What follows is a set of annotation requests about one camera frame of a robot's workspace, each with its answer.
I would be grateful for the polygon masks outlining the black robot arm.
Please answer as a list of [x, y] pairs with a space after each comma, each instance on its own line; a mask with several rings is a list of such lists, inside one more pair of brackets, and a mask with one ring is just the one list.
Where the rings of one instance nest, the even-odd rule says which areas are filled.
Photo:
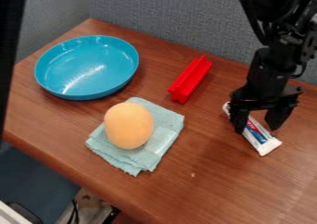
[[262, 47], [246, 84], [230, 94], [230, 122], [235, 132], [242, 132], [250, 112], [263, 110], [268, 128], [276, 130], [302, 93], [288, 80], [302, 76], [317, 53], [317, 0], [239, 1]]

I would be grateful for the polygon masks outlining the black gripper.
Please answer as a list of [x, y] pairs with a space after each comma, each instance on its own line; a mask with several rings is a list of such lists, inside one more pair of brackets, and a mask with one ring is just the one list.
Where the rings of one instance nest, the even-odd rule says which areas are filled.
[[230, 122], [238, 134], [243, 132], [248, 111], [267, 109], [264, 121], [271, 131], [287, 120], [302, 93], [287, 84], [295, 68], [291, 57], [270, 48], [259, 48], [254, 53], [246, 84], [230, 94]]

